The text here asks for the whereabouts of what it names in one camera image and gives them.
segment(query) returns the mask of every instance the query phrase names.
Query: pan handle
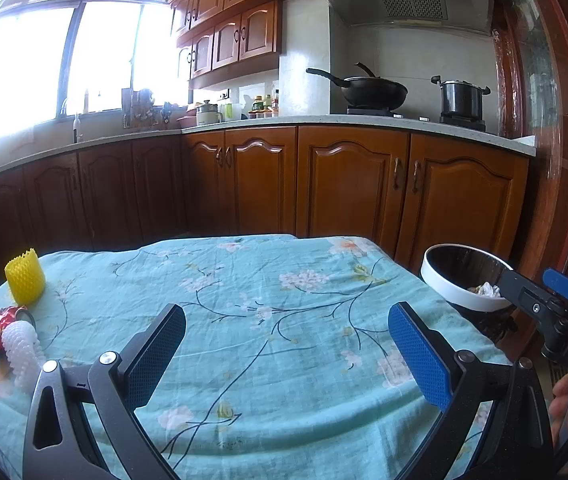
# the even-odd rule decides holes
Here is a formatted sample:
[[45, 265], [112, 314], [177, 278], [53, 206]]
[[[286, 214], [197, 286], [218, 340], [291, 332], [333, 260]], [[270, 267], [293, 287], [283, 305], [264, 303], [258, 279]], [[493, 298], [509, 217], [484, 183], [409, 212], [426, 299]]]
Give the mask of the pan handle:
[[355, 66], [360, 67], [360, 69], [362, 69], [364, 72], [366, 72], [369, 76], [371, 77], [377, 77], [375, 74], [373, 74], [373, 71], [370, 70], [364, 63], [355, 63]]
[[307, 68], [306, 73], [320, 75], [322, 77], [325, 77], [326, 79], [330, 79], [332, 82], [334, 82], [334, 84], [341, 86], [342, 88], [348, 88], [350, 86], [350, 81], [344, 81], [343, 79], [340, 79], [339, 77], [336, 77], [333, 74], [326, 72], [325, 70], [320, 70], [318, 68]]

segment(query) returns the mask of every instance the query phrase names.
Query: white countertop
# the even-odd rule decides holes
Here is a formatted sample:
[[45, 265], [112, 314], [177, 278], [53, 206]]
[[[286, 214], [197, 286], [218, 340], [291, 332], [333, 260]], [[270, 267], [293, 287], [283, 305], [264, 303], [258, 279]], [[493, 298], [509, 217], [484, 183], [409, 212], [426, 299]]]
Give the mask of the white countertop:
[[108, 144], [109, 142], [119, 142], [120, 140], [142, 139], [144, 137], [158, 137], [164, 135], [193, 134], [197, 132], [210, 132], [214, 130], [225, 130], [228, 128], [248, 128], [251, 126], [275, 126], [283, 124], [353, 124], [356, 126], [377, 126], [386, 128], [401, 128], [403, 130], [415, 130], [419, 132], [429, 132], [432, 134], [458, 137], [460, 139], [473, 140], [491, 146], [497, 146], [505, 150], [521, 153], [522, 155], [535, 156], [534, 136], [523, 137], [522, 139], [505, 139], [493, 134], [477, 132], [468, 128], [451, 126], [450, 124], [433, 123], [431, 121], [417, 121], [414, 119], [397, 119], [392, 117], [375, 116], [356, 116], [356, 115], [316, 115], [316, 116], [282, 116], [266, 119], [247, 119], [241, 121], [230, 121], [219, 124], [209, 124], [207, 126], [195, 126], [183, 130], [154, 130], [150, 132], [139, 132], [134, 134], [123, 134], [119, 136], [100, 137], [99, 139], [78, 142], [60, 146], [46, 152], [34, 153], [33, 155], [14, 160], [8, 164], [0, 166], [0, 172], [16, 168], [22, 164], [33, 162], [46, 156], [60, 155], [61, 153], [72, 152]]

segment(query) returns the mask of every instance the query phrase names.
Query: yellow sponge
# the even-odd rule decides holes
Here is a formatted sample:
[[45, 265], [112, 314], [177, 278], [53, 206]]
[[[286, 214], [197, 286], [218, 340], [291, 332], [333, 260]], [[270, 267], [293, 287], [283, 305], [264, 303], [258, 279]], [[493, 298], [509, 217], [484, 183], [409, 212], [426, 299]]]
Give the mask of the yellow sponge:
[[28, 305], [42, 295], [46, 280], [34, 249], [8, 262], [4, 273], [19, 306]]

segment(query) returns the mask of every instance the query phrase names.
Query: pot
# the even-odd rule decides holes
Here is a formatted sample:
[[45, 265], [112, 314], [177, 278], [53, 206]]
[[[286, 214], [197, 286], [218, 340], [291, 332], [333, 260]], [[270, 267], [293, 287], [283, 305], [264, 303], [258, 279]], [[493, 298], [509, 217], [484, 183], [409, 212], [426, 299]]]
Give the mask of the pot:
[[375, 74], [363, 63], [356, 63], [369, 77], [347, 77], [340, 79], [325, 70], [307, 68], [309, 74], [320, 75], [330, 79], [341, 88], [344, 98], [351, 106], [362, 108], [374, 108], [395, 110], [403, 105], [408, 94], [407, 88], [400, 83], [376, 77]]
[[483, 110], [481, 101], [484, 95], [490, 94], [490, 88], [479, 88], [468, 81], [444, 81], [441, 76], [430, 78], [433, 84], [439, 84], [442, 91], [442, 115], [461, 117], [473, 121], [481, 121]]
[[224, 121], [223, 115], [217, 111], [217, 105], [211, 104], [208, 99], [203, 105], [197, 107], [197, 126], [218, 124]]

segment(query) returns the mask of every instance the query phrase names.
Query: black pan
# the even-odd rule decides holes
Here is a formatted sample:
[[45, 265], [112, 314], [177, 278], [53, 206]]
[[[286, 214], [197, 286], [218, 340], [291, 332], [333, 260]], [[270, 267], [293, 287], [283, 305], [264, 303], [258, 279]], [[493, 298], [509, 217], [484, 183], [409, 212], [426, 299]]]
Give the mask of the black pan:
[[363, 63], [356, 63], [355, 66], [365, 70], [370, 77], [347, 77], [340, 79], [325, 70], [318, 68], [307, 68], [309, 74], [320, 75], [330, 79], [334, 84], [341, 87], [346, 101], [351, 106], [362, 108], [388, 108], [395, 110], [403, 105], [408, 94], [407, 88], [391, 81], [390, 79], [382, 79], [375, 77], [375, 74]]

